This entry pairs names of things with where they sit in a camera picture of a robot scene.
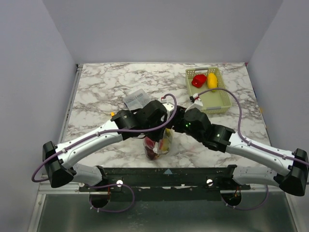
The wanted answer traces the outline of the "red round fruit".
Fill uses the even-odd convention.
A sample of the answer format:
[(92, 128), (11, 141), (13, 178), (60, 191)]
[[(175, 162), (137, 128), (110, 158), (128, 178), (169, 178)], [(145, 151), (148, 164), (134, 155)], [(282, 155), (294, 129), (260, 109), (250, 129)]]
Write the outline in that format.
[(145, 142), (145, 146), (149, 149), (153, 149), (155, 147), (155, 142), (149, 139), (148, 137), (144, 139), (144, 142)]

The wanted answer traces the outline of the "clear zip top bag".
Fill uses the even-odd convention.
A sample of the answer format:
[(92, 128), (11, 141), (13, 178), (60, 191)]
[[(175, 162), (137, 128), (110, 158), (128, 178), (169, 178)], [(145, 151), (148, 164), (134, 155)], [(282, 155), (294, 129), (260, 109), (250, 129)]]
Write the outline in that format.
[(149, 160), (155, 160), (169, 152), (173, 141), (173, 131), (165, 129), (163, 138), (155, 142), (148, 137), (143, 139), (145, 155)]

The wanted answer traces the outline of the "dark maroon fruit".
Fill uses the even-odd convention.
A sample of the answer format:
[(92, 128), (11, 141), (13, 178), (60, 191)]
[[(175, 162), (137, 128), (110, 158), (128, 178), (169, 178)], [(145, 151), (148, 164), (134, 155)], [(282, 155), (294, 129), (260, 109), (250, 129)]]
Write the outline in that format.
[(156, 160), (160, 156), (157, 153), (155, 153), (153, 150), (146, 148), (146, 157), (149, 160)]

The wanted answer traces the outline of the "red bell pepper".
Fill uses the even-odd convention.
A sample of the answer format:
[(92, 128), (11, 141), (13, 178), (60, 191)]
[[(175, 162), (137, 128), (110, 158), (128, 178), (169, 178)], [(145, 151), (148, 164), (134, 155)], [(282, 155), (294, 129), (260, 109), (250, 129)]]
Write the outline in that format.
[(207, 76), (204, 74), (197, 74), (193, 77), (191, 84), (196, 88), (201, 88), (207, 81)]

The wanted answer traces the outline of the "pale green perforated basket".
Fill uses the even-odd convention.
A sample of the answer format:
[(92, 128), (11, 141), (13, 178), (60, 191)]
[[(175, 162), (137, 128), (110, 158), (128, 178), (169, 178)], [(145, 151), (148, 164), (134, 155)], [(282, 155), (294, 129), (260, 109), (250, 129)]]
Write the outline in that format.
[[(197, 74), (204, 74), (208, 76), (209, 73), (214, 73), (218, 80), (218, 88), (225, 88), (221, 72), (217, 67), (206, 67), (206, 68), (191, 68), (185, 70), (186, 85), (189, 96), (196, 95), (202, 91), (208, 90), (207, 81), (201, 88), (192, 86), (191, 81)], [(223, 90), (216, 90), (215, 92), (208, 91), (202, 94), (200, 100), (203, 103), (201, 111), (206, 114), (224, 114), (232, 106), (230, 97), (227, 92)]]

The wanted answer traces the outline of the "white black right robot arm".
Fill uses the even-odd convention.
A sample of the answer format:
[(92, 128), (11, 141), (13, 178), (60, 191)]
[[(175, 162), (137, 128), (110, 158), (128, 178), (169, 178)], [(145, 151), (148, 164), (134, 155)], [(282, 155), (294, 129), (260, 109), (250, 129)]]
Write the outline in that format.
[(208, 116), (196, 108), (186, 110), (179, 106), (168, 128), (193, 137), (209, 150), (239, 155), (265, 166), (263, 169), (237, 167), (233, 173), (225, 174), (222, 184), (227, 189), (254, 183), (277, 186), (294, 196), (305, 195), (309, 176), (305, 150), (282, 150), (247, 139), (229, 127), (212, 124)]

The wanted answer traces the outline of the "yellow green lemon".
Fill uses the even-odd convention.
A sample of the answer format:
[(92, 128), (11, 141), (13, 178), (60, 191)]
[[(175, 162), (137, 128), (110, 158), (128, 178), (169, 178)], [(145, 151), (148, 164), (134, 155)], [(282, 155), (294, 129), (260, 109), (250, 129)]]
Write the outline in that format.
[(172, 137), (163, 138), (159, 144), (159, 153), (166, 154), (169, 152), (172, 144)]

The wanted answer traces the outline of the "black mounting rail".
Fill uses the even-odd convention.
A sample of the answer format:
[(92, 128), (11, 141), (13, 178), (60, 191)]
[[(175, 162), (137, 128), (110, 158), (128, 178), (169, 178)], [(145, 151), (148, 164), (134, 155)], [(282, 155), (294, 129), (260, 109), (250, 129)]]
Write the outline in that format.
[(222, 191), (250, 189), (232, 179), (235, 168), (105, 168), (97, 188), (84, 185), (79, 191), (113, 202), (219, 201)]

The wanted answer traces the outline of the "yellow mango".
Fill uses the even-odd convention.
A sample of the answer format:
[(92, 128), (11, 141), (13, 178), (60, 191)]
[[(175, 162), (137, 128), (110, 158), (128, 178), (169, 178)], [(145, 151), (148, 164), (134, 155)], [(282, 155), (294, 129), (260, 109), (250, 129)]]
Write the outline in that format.
[(207, 77), (207, 86), (209, 89), (212, 89), (212, 92), (216, 91), (218, 87), (218, 80), (214, 73), (209, 73)]

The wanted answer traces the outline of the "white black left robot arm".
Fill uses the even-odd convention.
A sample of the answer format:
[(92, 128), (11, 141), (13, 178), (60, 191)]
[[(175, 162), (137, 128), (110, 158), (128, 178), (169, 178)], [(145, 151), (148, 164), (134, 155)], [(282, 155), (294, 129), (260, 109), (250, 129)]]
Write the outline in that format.
[(45, 143), (42, 160), (51, 187), (82, 182), (97, 191), (104, 190), (107, 179), (103, 169), (81, 165), (79, 161), (106, 146), (140, 135), (158, 142), (175, 114), (173, 104), (153, 100), (143, 108), (119, 111), (103, 125), (77, 139), (57, 145), (51, 141)]

